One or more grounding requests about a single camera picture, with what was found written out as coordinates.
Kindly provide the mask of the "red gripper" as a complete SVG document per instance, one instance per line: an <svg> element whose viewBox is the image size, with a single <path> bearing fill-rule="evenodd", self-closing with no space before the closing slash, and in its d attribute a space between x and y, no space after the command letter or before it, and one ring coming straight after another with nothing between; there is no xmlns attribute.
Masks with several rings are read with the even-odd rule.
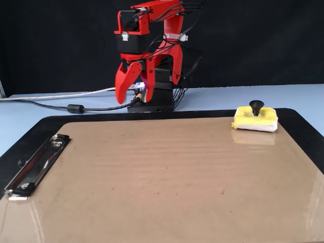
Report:
<svg viewBox="0 0 324 243"><path fill-rule="evenodd" d="M115 96L119 104L126 99L126 92L140 75L145 84L143 102L152 99L155 87L155 60L150 53L121 53L121 64L115 75Z"/></svg>

